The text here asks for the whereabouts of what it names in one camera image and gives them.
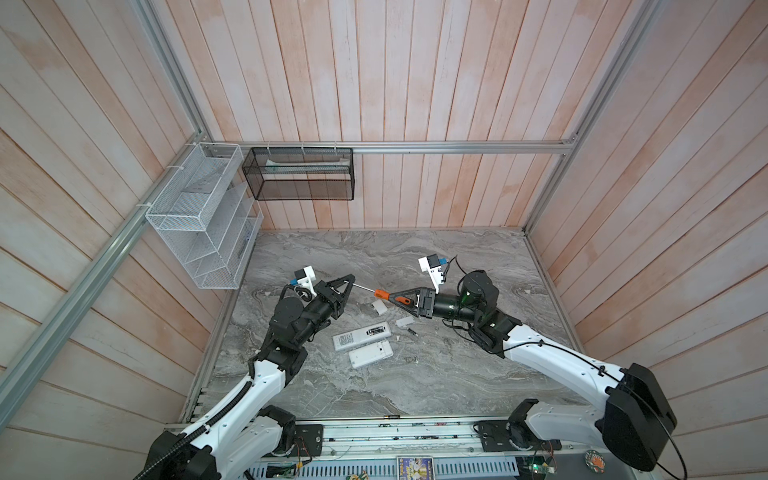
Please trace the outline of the white air conditioner remote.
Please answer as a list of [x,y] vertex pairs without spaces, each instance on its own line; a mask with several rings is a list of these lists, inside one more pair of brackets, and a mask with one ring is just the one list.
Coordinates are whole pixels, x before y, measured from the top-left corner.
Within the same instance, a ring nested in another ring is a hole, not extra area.
[[359,369],[393,356],[393,350],[388,340],[371,343],[349,353],[349,359],[354,369]]

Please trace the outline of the white TV remote battery cover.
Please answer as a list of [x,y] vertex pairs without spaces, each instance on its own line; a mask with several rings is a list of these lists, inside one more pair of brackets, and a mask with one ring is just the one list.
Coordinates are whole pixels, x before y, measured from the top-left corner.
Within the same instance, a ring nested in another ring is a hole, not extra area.
[[400,328],[404,328],[413,324],[414,322],[415,322],[415,319],[413,317],[403,317],[396,321],[396,325]]

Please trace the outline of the long white TV remote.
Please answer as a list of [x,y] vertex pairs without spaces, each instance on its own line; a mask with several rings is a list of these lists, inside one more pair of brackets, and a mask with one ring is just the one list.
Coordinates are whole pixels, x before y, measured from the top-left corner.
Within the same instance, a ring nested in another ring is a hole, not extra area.
[[333,337],[333,345],[336,351],[344,351],[387,339],[391,335],[392,332],[388,323],[381,322],[335,335]]

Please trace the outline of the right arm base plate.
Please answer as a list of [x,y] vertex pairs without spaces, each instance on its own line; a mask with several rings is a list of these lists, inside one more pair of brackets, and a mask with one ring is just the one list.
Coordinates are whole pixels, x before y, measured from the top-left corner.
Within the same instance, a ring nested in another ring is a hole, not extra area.
[[523,423],[509,420],[483,420],[473,425],[484,452],[558,451],[560,440],[538,439]]

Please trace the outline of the orange handle screwdriver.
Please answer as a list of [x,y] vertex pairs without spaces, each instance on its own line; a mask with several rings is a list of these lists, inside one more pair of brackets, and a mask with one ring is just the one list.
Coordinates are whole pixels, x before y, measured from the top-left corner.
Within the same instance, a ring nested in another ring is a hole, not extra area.
[[397,296],[395,294],[391,294],[387,291],[381,290],[381,289],[372,289],[369,287],[365,287],[359,284],[355,284],[356,288],[360,288],[362,290],[365,290],[367,292],[372,293],[376,298],[381,300],[387,300],[391,303],[399,304],[399,305],[406,305],[406,306],[412,306],[413,301],[409,298],[406,298],[404,296]]

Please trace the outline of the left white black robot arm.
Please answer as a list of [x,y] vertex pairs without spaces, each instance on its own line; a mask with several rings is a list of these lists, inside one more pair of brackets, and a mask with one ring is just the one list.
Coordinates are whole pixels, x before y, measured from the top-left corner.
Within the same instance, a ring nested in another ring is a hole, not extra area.
[[163,432],[152,444],[138,479],[235,479],[265,455],[310,457],[297,436],[295,416],[271,405],[298,374],[308,352],[304,344],[339,318],[354,288],[352,274],[320,281],[305,301],[279,297],[265,339],[248,360],[248,373],[198,421],[174,434]]

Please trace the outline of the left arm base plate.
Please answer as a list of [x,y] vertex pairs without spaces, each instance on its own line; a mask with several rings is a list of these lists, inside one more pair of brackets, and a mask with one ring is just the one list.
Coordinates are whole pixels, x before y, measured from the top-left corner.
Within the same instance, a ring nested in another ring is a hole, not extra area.
[[322,453],[324,426],[319,423],[289,425],[278,446],[266,458],[314,458]]

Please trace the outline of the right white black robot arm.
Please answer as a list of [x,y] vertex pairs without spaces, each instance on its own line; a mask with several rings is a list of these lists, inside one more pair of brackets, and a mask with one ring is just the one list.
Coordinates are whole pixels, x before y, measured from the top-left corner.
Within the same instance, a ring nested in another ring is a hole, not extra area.
[[456,294],[419,287],[381,297],[414,317],[463,325],[485,352],[523,364],[569,388],[586,405],[523,400],[505,423],[483,421],[478,432],[501,448],[540,450],[551,441],[607,449],[626,465],[650,472],[672,442],[677,419],[655,375],[637,363],[604,363],[536,332],[497,306],[499,290],[483,270],[466,274]]

